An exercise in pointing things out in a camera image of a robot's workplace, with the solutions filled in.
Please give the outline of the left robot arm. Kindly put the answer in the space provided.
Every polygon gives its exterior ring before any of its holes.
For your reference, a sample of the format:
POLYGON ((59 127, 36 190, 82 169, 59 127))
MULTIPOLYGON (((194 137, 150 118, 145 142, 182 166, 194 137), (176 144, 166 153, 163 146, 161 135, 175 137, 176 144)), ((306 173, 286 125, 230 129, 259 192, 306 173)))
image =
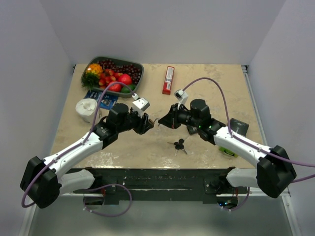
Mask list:
POLYGON ((149 105, 143 98, 134 101, 131 108, 117 103, 107 116, 69 147, 44 159, 36 156, 29 160, 20 183, 24 191, 22 207, 28 207, 26 197, 30 197, 39 208, 46 208, 65 193, 81 189, 98 192, 102 181, 91 169, 75 173, 69 173, 69 170, 115 142, 119 133, 134 130, 142 135, 153 128, 154 123, 145 112, 149 105))

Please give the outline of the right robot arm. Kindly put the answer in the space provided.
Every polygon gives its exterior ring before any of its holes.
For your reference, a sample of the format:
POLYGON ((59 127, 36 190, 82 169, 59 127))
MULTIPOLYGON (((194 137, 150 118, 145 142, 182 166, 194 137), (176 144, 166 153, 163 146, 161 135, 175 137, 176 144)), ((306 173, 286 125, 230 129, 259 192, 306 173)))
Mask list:
POLYGON ((181 125, 195 127, 201 139, 235 153, 254 167, 230 170, 219 181, 224 193, 231 193, 236 187, 253 187, 277 198, 297 176, 283 147, 261 145, 229 130, 228 126, 211 116, 210 108, 202 99, 191 101, 189 109, 173 104, 158 123, 171 129, 181 125))

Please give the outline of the black padlock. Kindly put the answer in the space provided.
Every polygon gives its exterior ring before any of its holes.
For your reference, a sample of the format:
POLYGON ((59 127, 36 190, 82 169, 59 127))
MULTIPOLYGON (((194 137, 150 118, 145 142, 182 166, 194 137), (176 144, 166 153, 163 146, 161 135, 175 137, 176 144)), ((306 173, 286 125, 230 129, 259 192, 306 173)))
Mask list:
POLYGON ((187 125, 187 130, 188 130, 188 133, 190 135, 198 133, 198 129, 196 127, 193 127, 193 126, 190 126, 190 125, 187 125))

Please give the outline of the black key bunch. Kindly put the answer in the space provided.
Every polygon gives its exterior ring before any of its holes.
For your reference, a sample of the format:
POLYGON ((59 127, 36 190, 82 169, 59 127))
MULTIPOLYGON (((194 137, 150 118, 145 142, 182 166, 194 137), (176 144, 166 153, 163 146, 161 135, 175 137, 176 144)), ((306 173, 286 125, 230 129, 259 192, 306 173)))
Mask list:
POLYGON ((174 156, 177 156, 178 152, 181 150, 184 154, 188 154, 187 151, 185 150, 185 145, 184 145, 184 142, 185 140, 188 138, 185 137, 185 138, 180 138, 178 141, 176 142, 167 142, 168 144, 170 145, 173 145, 175 147, 175 154, 174 156))

